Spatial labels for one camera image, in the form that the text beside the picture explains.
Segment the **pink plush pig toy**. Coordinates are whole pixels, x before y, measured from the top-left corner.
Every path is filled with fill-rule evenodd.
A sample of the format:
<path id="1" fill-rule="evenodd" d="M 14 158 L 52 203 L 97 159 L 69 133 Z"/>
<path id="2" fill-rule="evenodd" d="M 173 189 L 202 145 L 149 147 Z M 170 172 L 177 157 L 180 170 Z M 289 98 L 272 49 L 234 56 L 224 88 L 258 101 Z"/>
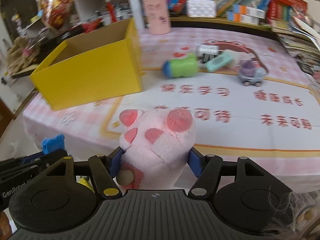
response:
<path id="1" fill-rule="evenodd" d="M 171 189 L 187 164 L 195 144 L 191 112 L 176 109 L 126 109 L 119 115 L 125 132 L 119 137 L 124 151 L 117 183 L 123 189 Z"/>

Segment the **pink checkered tablecloth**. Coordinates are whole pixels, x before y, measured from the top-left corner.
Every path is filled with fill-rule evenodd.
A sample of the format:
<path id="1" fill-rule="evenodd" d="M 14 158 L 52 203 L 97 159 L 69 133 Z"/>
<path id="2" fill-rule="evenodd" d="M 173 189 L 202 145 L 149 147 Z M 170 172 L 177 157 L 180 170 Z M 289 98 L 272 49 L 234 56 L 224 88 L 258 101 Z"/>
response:
<path id="1" fill-rule="evenodd" d="M 236 72 L 199 72 L 167 79 L 165 60 L 193 52 L 202 43 L 235 50 L 268 68 L 260 87 L 243 86 Z M 27 134 L 39 145 L 65 136 L 68 153 L 85 160 L 108 154 L 123 131 L 125 109 L 188 109 L 196 121 L 196 148 L 225 160 L 248 156 L 297 192 L 319 189 L 319 85 L 303 73 L 274 40 L 215 29 L 177 28 L 162 36 L 142 33 L 140 93 L 52 111 L 38 95 L 23 112 Z"/>

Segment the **brown plush blanket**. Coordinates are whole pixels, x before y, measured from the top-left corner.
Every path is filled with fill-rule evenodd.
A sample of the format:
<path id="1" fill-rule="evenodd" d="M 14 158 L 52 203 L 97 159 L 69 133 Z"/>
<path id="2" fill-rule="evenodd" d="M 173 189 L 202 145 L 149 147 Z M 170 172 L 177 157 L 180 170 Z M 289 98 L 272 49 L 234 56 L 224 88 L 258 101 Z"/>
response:
<path id="1" fill-rule="evenodd" d="M 26 37 L 17 37 L 7 54 L 7 70 L 10 75 L 29 67 L 40 53 L 39 46 Z"/>

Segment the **yellow cardboard box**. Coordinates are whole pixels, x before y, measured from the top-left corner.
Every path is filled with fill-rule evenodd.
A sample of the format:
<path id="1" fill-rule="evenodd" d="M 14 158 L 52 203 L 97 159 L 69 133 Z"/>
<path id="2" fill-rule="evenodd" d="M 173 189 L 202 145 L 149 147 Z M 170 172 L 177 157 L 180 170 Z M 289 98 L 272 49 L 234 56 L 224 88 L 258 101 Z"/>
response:
<path id="1" fill-rule="evenodd" d="M 60 43 L 33 71 L 35 88 L 57 111 L 143 91 L 132 18 Z"/>

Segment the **green blue toy bottle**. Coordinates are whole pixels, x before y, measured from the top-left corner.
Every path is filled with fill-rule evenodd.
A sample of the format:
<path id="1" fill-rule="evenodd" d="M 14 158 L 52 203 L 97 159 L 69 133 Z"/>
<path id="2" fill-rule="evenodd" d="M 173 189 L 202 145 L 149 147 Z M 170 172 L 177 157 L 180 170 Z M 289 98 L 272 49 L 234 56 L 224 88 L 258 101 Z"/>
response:
<path id="1" fill-rule="evenodd" d="M 162 73 L 169 79 L 192 77 L 199 71 L 197 56 L 189 53 L 186 57 L 167 60 L 162 65 Z"/>

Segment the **purple grey toy car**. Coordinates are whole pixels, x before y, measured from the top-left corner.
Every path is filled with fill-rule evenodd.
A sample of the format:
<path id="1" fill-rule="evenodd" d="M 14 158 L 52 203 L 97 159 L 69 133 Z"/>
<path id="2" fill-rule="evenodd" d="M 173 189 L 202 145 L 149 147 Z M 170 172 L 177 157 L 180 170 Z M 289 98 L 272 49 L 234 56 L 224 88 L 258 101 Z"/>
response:
<path id="1" fill-rule="evenodd" d="M 256 67 L 253 61 L 245 61 L 238 70 L 238 78 L 243 86 L 260 87 L 267 72 L 262 67 Z"/>

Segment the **teal rectangular case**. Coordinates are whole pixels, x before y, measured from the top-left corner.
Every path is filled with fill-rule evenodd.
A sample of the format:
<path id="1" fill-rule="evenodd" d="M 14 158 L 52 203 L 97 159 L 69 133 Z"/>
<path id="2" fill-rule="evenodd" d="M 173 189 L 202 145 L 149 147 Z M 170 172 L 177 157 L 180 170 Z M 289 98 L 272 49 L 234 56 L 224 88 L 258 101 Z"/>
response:
<path id="1" fill-rule="evenodd" d="M 206 62 L 205 66 L 208 72 L 215 72 L 234 60 L 233 52 L 225 50 L 222 54 L 218 55 L 212 60 Z"/>

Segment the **white cubby shelf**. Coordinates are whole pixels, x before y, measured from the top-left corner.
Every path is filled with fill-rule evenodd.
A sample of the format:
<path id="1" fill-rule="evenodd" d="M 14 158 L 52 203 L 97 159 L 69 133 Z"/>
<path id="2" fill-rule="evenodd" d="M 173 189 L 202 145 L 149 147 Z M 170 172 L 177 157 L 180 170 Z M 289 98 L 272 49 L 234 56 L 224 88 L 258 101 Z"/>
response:
<path id="1" fill-rule="evenodd" d="M 52 27 L 52 33 L 63 32 L 69 27 L 88 23 L 97 18 L 103 19 L 103 25 L 112 23 L 111 11 L 108 5 L 115 6 L 116 20 L 134 17 L 139 29 L 143 28 L 141 4 L 139 0 L 72 0 L 66 7 L 63 27 Z"/>

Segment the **white quilted mini handbag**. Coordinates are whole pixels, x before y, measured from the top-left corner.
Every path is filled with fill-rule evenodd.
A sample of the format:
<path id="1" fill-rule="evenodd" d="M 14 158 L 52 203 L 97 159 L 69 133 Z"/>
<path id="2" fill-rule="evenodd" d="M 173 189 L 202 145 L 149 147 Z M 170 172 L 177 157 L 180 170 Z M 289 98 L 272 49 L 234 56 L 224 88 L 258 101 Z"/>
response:
<path id="1" fill-rule="evenodd" d="M 216 3 L 213 0 L 187 0 L 189 18 L 216 18 Z"/>

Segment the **pink rectangular tin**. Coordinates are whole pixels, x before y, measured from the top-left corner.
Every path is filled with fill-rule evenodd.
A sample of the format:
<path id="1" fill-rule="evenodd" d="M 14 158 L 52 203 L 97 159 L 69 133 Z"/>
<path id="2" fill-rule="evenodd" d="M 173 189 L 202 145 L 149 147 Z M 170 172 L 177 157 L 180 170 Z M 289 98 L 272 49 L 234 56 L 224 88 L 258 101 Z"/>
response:
<path id="1" fill-rule="evenodd" d="M 143 7 L 150 34 L 164 35 L 171 32 L 167 0 L 143 0 Z"/>

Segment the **wooden bookshelf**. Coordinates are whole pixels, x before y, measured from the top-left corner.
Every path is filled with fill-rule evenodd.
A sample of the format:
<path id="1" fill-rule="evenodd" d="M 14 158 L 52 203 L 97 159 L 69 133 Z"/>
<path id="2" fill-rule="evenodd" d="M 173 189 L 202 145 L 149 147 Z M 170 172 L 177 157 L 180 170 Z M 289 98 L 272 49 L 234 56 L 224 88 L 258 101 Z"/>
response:
<path id="1" fill-rule="evenodd" d="M 173 27 L 266 35 L 273 22 L 286 26 L 293 16 L 314 23 L 307 0 L 167 0 L 167 6 Z"/>

